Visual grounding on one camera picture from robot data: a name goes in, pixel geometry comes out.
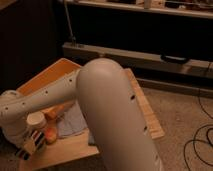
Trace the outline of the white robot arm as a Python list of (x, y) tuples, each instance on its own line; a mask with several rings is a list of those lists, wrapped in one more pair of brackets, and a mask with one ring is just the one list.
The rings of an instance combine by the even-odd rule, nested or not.
[(131, 82), (111, 59), (94, 59), (29, 95), (0, 100), (0, 126), (9, 137), (27, 114), (73, 99), (108, 171), (164, 171)]

